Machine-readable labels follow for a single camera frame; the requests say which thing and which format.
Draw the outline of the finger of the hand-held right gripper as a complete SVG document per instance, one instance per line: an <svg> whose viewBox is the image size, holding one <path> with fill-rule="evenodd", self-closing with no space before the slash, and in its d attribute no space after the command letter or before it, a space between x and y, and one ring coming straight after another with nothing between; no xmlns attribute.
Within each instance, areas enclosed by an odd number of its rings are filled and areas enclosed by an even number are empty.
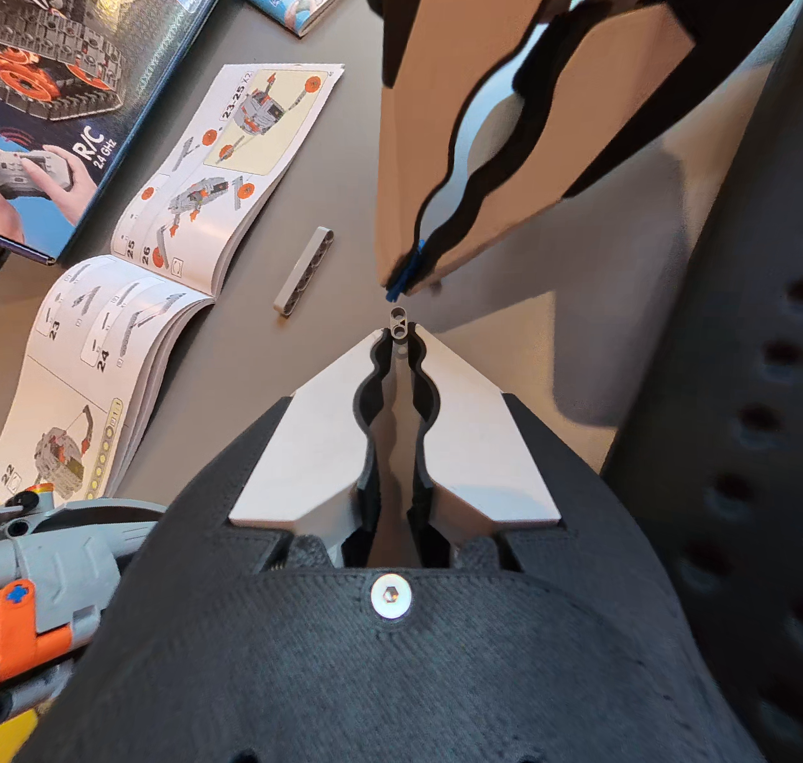
<svg viewBox="0 0 803 763"><path fill-rule="evenodd" d="M375 253L391 285L427 198L450 175L458 118L525 38L542 0L375 0L384 27Z"/></svg>
<svg viewBox="0 0 803 763"><path fill-rule="evenodd" d="M458 238L455 246L435 246L436 235L427 241L407 287L450 274L560 201L694 46L668 4L643 6L593 26L561 68L545 118L532 122L544 122L534 146L524 138L521 113L514 134L471 176L483 182L489 169L505 179L492 182L467 230L467 219L458 214L448 221L446 238Z"/></svg>

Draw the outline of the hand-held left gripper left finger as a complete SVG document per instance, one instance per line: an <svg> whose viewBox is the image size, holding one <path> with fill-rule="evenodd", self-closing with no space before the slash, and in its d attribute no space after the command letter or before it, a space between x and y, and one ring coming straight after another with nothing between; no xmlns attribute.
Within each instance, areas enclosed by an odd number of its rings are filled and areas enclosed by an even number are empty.
<svg viewBox="0 0 803 763"><path fill-rule="evenodd" d="M336 567L365 565L381 511L370 427L384 377L378 329L298 388L229 521L316 536Z"/></svg>

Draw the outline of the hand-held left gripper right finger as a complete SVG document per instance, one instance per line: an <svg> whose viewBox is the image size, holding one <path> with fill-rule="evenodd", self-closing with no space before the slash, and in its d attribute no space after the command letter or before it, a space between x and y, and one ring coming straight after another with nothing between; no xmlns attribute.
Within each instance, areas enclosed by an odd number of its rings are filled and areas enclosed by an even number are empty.
<svg viewBox="0 0 803 763"><path fill-rule="evenodd" d="M408 361L421 419L408 522L423 566L447 567L468 540L558 525L502 389L419 324Z"/></svg>

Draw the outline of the blue toy pin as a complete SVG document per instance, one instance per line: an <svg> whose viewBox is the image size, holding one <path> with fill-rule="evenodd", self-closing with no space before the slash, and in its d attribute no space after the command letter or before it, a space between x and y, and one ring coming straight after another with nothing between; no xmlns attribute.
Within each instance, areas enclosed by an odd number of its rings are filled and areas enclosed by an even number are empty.
<svg viewBox="0 0 803 763"><path fill-rule="evenodd" d="M399 297L410 287L422 265L422 252L426 243L425 239L420 239L417 242L417 246L409 254L403 267L386 287L386 300L389 303L396 303Z"/></svg>

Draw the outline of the grey desk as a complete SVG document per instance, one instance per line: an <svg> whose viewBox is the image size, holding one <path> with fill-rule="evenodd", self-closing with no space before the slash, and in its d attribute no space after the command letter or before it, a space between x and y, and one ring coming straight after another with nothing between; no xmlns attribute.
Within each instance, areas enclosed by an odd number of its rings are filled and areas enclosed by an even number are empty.
<svg viewBox="0 0 803 763"><path fill-rule="evenodd" d="M129 149L65 267L109 250L116 219L178 142L224 62L345 64L311 134L188 324L119 497L168 504L279 397L375 328L373 220L381 28L345 0L302 40L222 0ZM578 197L530 218L408 314L512 392L600 472L666 325L690 251L682 120ZM318 226L334 241L291 316L273 304Z"/></svg>

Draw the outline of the light grey toy beam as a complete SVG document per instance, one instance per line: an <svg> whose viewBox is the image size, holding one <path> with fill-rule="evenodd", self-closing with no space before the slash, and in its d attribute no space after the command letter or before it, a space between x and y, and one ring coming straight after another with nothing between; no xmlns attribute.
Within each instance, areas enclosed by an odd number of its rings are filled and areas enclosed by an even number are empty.
<svg viewBox="0 0 803 763"><path fill-rule="evenodd" d="M332 229L316 228L275 298L273 307L279 316L291 316L334 238Z"/></svg>

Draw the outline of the grey orange toy robot model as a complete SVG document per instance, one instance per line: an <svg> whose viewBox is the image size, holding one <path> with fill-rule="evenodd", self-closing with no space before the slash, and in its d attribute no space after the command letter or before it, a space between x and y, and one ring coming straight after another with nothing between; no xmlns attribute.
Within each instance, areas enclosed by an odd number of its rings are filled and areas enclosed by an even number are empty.
<svg viewBox="0 0 803 763"><path fill-rule="evenodd" d="M54 699L92 641L123 571L166 506L87 499L52 484L2 506L1 720Z"/></svg>

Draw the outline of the open instruction booklet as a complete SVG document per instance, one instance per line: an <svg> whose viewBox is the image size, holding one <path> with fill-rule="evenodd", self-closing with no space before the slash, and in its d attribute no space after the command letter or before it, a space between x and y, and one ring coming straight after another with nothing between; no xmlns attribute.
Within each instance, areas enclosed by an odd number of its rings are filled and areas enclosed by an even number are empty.
<svg viewBox="0 0 803 763"><path fill-rule="evenodd" d="M240 241L344 64L234 64L120 216L111 252L68 268L38 308L2 431L2 507L113 497L186 325L220 296Z"/></svg>

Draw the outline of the blue robot kit box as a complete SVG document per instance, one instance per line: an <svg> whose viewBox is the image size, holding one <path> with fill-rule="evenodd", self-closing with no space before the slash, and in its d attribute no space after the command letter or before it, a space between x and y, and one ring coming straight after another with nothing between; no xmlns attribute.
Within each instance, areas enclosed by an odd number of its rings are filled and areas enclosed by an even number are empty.
<svg viewBox="0 0 803 763"><path fill-rule="evenodd" d="M218 0L1 0L2 261L52 265Z"/></svg>

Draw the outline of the yellow plastic bin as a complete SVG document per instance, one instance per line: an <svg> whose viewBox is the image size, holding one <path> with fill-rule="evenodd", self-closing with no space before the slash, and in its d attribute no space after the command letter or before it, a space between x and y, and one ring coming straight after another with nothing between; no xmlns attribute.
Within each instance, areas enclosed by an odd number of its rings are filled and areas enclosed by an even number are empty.
<svg viewBox="0 0 803 763"><path fill-rule="evenodd" d="M1 723L1 762L11 762L38 724L35 709Z"/></svg>

